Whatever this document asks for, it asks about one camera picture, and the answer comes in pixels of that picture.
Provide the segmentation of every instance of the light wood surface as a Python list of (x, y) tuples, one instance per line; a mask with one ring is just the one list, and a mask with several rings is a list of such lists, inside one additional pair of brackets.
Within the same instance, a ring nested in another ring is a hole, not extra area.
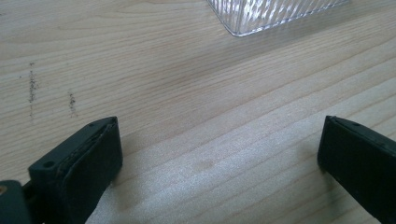
[(396, 139), (396, 2), (237, 38), (204, 0), (0, 1), (0, 179), (118, 116), (89, 223), (376, 223), (316, 162), (326, 115)]

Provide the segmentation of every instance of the clear glass dish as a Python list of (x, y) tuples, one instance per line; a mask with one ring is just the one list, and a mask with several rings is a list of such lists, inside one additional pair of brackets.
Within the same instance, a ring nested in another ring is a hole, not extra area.
[(207, 0), (225, 28), (235, 36), (250, 35), (293, 21), (348, 0)]

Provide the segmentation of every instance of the black plastic piece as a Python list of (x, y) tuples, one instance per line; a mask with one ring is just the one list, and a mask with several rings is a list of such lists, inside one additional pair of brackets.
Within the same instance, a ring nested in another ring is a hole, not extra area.
[[(32, 164), (31, 181), (22, 189), (10, 182), (12, 195), (0, 195), (0, 224), (85, 223), (121, 166), (117, 118), (92, 122)], [(12, 216), (29, 211), (29, 221), (4, 215), (8, 204), (15, 205)]]
[(396, 223), (396, 142), (356, 122), (326, 117), (318, 164), (382, 223)]
[(0, 181), (0, 223), (33, 223), (18, 181)]

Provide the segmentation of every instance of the black rubber pad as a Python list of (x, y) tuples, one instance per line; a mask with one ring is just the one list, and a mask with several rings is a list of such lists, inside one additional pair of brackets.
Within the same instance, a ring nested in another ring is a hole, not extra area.
[(318, 164), (382, 223), (396, 223), (396, 143), (358, 123), (327, 117)]
[(29, 174), (46, 223), (84, 223), (121, 166), (117, 118), (86, 125), (36, 161)]

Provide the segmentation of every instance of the pencil mark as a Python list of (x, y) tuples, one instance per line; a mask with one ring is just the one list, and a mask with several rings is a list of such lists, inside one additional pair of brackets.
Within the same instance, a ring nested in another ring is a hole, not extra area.
[[(35, 63), (29, 63), (29, 65), (30, 65), (30, 67), (33, 67), (33, 65), (35, 65)], [(32, 70), (30, 70), (30, 73), (29, 73), (29, 99), (28, 99), (28, 101), (30, 103), (29, 116), (30, 116), (31, 121), (33, 121), (33, 119), (34, 119), (33, 106), (34, 106), (34, 101), (36, 99), (35, 91), (37, 89), (38, 89), (38, 84), (37, 84), (37, 81), (35, 80), (35, 73), (33, 72), (33, 68), (32, 68)]]
[(35, 74), (30, 71), (29, 75), (29, 103), (31, 104), (35, 100), (35, 91), (38, 89), (38, 85), (35, 81)]
[(76, 98), (75, 98), (73, 92), (70, 91), (68, 94), (69, 94), (69, 99), (70, 99), (69, 108), (70, 108), (70, 111), (72, 112), (72, 114), (70, 115), (70, 118), (76, 118), (76, 117), (78, 117), (78, 114), (76, 111)]

